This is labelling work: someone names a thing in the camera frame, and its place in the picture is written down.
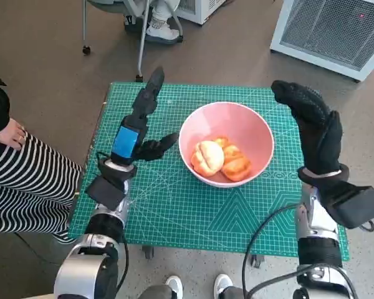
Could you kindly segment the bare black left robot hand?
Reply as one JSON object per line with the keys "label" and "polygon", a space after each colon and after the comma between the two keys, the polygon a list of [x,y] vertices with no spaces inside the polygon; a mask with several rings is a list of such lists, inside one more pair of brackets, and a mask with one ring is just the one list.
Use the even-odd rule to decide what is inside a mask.
{"label": "bare black left robot hand", "polygon": [[131,114],[122,119],[110,155],[115,164],[128,166],[138,160],[160,159],[177,142],[179,137],[177,132],[166,135],[160,140],[144,140],[148,131],[148,115],[151,115],[157,107],[157,98],[164,79],[163,68],[157,67],[146,86],[138,92]]}

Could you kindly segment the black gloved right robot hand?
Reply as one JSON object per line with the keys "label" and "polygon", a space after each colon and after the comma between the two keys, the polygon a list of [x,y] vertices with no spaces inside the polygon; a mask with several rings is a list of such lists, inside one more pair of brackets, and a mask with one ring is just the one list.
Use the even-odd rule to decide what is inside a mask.
{"label": "black gloved right robot hand", "polygon": [[271,85],[277,103],[290,108],[299,128],[304,168],[317,176],[340,171],[342,124],[318,91],[298,83],[275,80]]}

